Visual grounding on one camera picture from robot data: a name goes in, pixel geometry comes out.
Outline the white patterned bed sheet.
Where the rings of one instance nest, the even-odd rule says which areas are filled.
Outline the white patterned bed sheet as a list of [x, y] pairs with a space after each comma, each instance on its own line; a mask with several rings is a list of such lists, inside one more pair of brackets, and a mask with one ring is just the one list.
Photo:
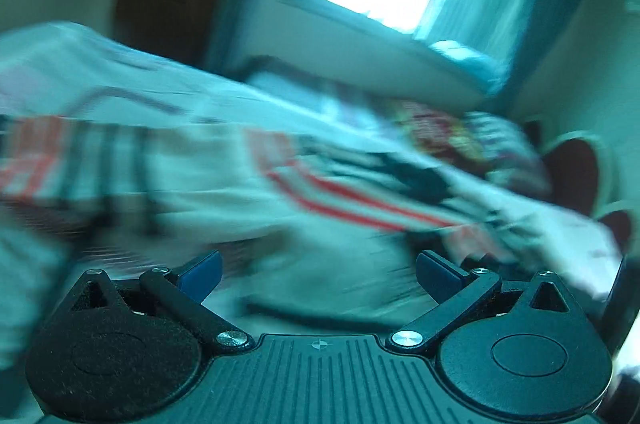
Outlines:
[[[116, 44], [75, 23], [40, 24], [2, 36], [1, 121], [36, 116], [152, 128], [235, 124], [310, 137], [352, 152], [388, 154], [437, 170], [480, 198], [494, 215], [491, 230], [504, 232], [514, 249], [510, 264], [555, 271], [591, 307], [605, 301], [620, 264], [612, 236], [582, 215], [518, 196], [402, 142], [327, 121], [253, 87]], [[112, 274], [96, 262], [75, 259], [67, 263], [61, 282], [81, 267], [102, 268], [115, 278], [137, 275]], [[231, 283], [224, 260], [222, 290], [208, 301], [224, 316], [257, 333], [302, 326], [242, 311]], [[1, 340], [3, 369], [16, 365], [39, 320], [15, 348], [4, 349]]]

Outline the striped grey white pillow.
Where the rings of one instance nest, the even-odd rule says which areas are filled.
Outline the striped grey white pillow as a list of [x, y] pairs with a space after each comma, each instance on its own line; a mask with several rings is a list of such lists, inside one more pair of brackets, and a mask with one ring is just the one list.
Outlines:
[[480, 144], [486, 179], [521, 196], [548, 200], [552, 184], [544, 163], [517, 124], [486, 112], [466, 112], [463, 124]]

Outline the striped white red black sweater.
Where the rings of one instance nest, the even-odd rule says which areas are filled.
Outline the striped white red black sweater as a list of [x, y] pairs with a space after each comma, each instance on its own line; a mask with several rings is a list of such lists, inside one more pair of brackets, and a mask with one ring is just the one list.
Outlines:
[[1, 122], [1, 339], [15, 348], [75, 259], [112, 274], [220, 248], [242, 311], [388, 330], [422, 310], [416, 254], [513, 262], [494, 215], [437, 170], [235, 124]]

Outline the red yellow patterned pillow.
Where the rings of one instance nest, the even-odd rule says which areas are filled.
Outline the red yellow patterned pillow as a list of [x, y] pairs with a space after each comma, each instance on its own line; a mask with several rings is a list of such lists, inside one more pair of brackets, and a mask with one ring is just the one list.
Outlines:
[[388, 112], [419, 152], [477, 177], [484, 177], [490, 170], [480, 143], [460, 118], [408, 100], [392, 100]]

